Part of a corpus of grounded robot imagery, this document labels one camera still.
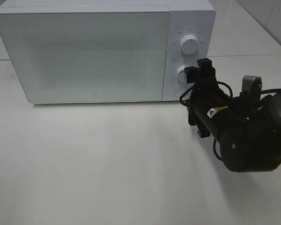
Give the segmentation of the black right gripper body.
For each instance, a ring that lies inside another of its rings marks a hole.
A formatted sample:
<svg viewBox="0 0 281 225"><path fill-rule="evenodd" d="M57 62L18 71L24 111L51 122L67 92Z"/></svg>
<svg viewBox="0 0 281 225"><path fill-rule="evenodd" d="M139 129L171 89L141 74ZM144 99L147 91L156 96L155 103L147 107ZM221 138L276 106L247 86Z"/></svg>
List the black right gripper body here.
<svg viewBox="0 0 281 225"><path fill-rule="evenodd" d="M198 127L201 138L213 136L218 138L220 123L215 121L215 116L210 116L211 109L217 107L223 100L225 93L219 88L213 67L212 77L199 77L193 83L193 89L187 103L189 115L192 116L191 124Z"/></svg>

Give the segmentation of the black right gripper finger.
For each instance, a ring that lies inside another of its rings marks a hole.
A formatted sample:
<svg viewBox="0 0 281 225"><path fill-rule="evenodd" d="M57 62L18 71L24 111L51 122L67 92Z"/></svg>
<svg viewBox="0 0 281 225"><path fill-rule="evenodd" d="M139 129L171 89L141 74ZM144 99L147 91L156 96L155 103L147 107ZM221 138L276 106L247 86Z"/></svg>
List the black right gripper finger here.
<svg viewBox="0 0 281 225"><path fill-rule="evenodd" d="M213 66L212 61L208 58L197 60L199 66L199 77L212 77L213 76Z"/></svg>
<svg viewBox="0 0 281 225"><path fill-rule="evenodd" d="M186 67L185 75L186 75L186 83L195 83L199 76L199 67Z"/></svg>

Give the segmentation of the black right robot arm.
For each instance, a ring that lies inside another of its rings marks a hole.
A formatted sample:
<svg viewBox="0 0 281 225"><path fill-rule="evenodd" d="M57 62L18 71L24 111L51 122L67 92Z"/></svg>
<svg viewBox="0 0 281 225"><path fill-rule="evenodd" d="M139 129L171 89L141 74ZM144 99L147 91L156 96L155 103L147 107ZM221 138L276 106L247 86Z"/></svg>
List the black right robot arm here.
<svg viewBox="0 0 281 225"><path fill-rule="evenodd" d="M281 89L264 90L246 75L236 97L225 93L210 59L184 69L190 88L180 96L188 122L214 138L215 156L232 172L269 172L281 164Z"/></svg>

